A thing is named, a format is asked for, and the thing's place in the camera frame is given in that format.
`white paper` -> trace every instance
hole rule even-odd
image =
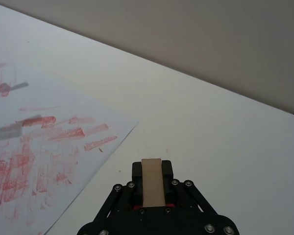
[[[43,235],[136,124],[33,68],[0,64],[0,235]]]

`white table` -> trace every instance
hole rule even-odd
[[[140,122],[48,235],[92,221],[141,158],[171,160],[242,235],[294,234],[293,115],[0,6],[7,59]]]

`bolt head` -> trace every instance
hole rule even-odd
[[[114,190],[115,191],[119,191],[121,189],[121,186],[120,185],[116,185],[115,187],[114,187]]]
[[[225,234],[227,235],[233,235],[234,234],[234,229],[232,229],[230,226],[226,226],[223,228]]]
[[[101,230],[98,235],[108,235],[109,232],[107,230]]]
[[[192,184],[191,181],[186,181],[186,182],[185,182],[185,185],[189,187],[189,186],[192,186],[193,184]]]
[[[205,230],[208,232],[208,233],[210,233],[210,234],[212,234],[212,233],[214,233],[215,232],[215,227],[212,225],[212,224],[206,224],[205,225]]]
[[[131,183],[128,184],[128,186],[129,186],[130,188],[133,188],[133,187],[135,186],[135,184],[134,184],[133,182],[131,182]]]
[[[172,180],[171,182],[173,185],[177,185],[178,184],[178,181],[177,180]]]

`gray wall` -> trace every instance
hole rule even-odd
[[[0,4],[294,112],[293,0],[0,0]]]

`wall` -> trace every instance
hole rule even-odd
[[[293,0],[0,0],[0,4],[294,112]]]

